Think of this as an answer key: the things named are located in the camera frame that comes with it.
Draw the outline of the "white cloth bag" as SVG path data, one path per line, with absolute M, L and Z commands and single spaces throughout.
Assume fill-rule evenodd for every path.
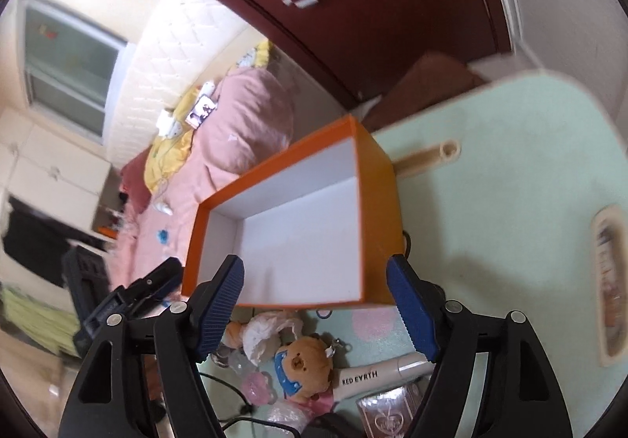
M 273 310 L 254 316 L 242 328 L 242 349 L 250 363 L 259 366 L 270 360 L 282 345 L 281 334 L 296 340 L 302 336 L 303 321 L 297 312 Z

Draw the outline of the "brown playing card box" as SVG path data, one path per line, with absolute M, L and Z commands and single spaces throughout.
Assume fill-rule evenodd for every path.
M 422 403 L 423 390 L 417 381 L 356 401 L 367 437 L 403 437 Z

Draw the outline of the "pink heart plastic case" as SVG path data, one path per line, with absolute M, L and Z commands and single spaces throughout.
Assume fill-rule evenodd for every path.
M 247 374 L 242 380 L 241 390 L 253 406 L 272 405 L 277 399 L 277 393 L 272 388 L 272 379 L 266 372 Z

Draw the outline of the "orange cardboard box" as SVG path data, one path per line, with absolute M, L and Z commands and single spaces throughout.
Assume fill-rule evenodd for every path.
M 386 263 L 405 249 L 392 162 L 346 117 L 260 163 L 197 209 L 181 292 L 244 263 L 238 305 L 390 305 Z

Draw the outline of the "brown bear plush pouch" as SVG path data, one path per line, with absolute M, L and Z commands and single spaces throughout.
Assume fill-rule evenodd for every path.
M 318 336 L 303 336 L 279 348 L 274 367 L 284 396 L 305 404 L 330 388 L 333 350 Z

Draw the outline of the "white cosmetic tube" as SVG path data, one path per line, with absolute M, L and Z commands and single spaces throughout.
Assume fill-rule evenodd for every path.
M 398 386 L 431 374 L 434 367 L 424 354 L 414 352 L 367 366 L 336 369 L 333 399 L 341 402 L 376 389 Z

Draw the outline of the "black wallet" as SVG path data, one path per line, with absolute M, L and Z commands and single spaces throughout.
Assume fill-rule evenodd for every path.
M 301 432 L 302 438 L 365 438 L 366 434 L 340 414 L 315 417 Z

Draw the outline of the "yellow pillow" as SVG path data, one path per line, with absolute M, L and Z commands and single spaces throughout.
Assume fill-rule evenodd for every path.
M 217 81 L 190 87 L 172 112 L 170 129 L 157 135 L 148 151 L 144 182 L 154 195 L 190 156 L 194 133 L 217 110 Z

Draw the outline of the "pink quilt bed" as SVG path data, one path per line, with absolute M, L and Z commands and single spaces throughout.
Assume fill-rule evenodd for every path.
M 106 261 L 111 288 L 129 286 L 168 257 L 185 261 L 199 204 L 290 145 L 294 99 L 269 70 L 235 69 L 215 95 L 217 110 L 193 132 L 190 156 L 154 192 L 144 182 L 147 150 L 122 168 L 128 199 Z

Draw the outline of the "mint green folding table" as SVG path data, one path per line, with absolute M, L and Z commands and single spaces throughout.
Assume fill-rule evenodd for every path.
M 598 101 L 556 72 L 479 87 L 371 134 L 392 162 L 409 261 L 477 314 L 523 312 L 555 370 L 571 429 L 596 431 L 627 376 L 601 362 L 595 216 L 627 204 L 622 138 Z M 328 309 L 348 366 L 407 354 L 390 305 Z

